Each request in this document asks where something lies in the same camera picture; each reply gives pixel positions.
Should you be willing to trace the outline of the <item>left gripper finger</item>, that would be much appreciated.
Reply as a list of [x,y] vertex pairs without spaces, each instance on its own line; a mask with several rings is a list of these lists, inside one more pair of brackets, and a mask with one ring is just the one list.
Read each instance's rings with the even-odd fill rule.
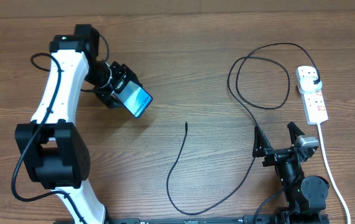
[[120,100],[118,100],[113,94],[110,94],[109,96],[106,96],[104,98],[104,104],[109,109],[116,109],[116,108],[123,108],[124,107],[123,103]]
[[122,80],[123,87],[127,86],[129,82],[133,82],[142,87],[142,83],[139,81],[137,75],[125,64],[122,64]]

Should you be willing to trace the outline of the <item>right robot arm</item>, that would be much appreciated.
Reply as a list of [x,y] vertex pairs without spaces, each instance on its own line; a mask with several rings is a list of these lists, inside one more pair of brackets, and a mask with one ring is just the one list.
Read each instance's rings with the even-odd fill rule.
[[[307,136],[293,122],[288,123],[291,145],[274,149],[259,126],[254,128],[253,158],[262,157],[264,167],[273,167],[282,188],[267,198],[253,216],[245,218],[249,223],[328,223],[326,208],[329,182],[319,175],[305,176],[302,163],[318,149],[319,141]],[[262,208],[280,194],[284,194],[287,206],[275,209],[271,215],[260,215]]]

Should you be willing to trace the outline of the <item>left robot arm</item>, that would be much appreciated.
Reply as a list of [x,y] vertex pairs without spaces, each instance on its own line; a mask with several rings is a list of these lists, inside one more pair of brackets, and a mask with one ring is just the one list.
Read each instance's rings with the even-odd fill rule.
[[51,60],[43,97],[29,123],[18,124],[17,167],[56,195],[73,223],[111,223],[108,209],[88,180],[89,150],[76,125],[76,109],[84,82],[108,108],[125,108],[138,118],[152,102],[136,74],[125,64],[99,60],[102,35],[89,24],[78,24],[72,35],[56,35],[46,56]]

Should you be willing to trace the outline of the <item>blue Galaxy smartphone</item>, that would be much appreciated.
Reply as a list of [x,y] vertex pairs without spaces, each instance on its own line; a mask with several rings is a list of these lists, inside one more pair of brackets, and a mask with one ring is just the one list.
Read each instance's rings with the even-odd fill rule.
[[150,94],[132,81],[120,93],[114,94],[135,118],[139,118],[153,100]]

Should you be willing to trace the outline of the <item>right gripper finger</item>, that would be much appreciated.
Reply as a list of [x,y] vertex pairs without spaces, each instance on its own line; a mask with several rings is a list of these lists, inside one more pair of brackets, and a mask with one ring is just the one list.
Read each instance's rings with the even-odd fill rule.
[[297,138],[305,133],[293,122],[289,122],[287,125],[290,134],[291,144],[294,144]]
[[254,145],[252,156],[253,157],[265,157],[273,150],[271,143],[265,136],[263,130],[259,126],[254,127]]

